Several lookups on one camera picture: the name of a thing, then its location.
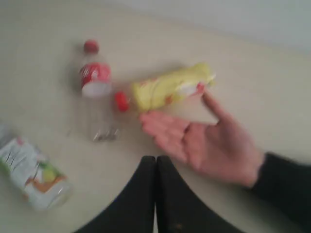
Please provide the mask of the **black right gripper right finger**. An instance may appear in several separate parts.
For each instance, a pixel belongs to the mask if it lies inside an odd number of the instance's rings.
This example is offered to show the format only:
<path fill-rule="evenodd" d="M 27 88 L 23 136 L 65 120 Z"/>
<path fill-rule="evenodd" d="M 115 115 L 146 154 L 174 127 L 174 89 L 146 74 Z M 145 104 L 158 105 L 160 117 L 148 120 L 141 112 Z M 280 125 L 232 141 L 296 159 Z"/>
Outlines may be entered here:
<path fill-rule="evenodd" d="M 156 159 L 156 218 L 160 233 L 240 233 L 190 189 L 168 156 Z"/>

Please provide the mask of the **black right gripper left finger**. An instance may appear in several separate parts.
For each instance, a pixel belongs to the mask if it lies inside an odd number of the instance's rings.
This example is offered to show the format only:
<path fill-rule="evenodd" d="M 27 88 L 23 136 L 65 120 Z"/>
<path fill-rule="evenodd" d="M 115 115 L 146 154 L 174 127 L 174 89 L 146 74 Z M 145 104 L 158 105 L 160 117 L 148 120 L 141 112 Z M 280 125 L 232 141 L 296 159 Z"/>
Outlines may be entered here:
<path fill-rule="evenodd" d="M 155 215 L 156 159 L 143 156 L 130 181 L 78 233 L 152 233 Z"/>

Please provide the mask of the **bare open human hand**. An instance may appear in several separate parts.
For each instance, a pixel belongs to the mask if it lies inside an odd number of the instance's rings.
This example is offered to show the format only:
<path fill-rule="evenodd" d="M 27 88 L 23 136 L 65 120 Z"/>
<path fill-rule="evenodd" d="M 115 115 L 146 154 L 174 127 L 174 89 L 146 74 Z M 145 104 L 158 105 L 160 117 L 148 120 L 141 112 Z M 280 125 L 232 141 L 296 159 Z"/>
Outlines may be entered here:
<path fill-rule="evenodd" d="M 202 101 L 217 123 L 200 123 L 149 111 L 139 116 L 142 129 L 168 156 L 195 171 L 222 182 L 253 187 L 264 154 L 210 93 L 205 92 Z"/>

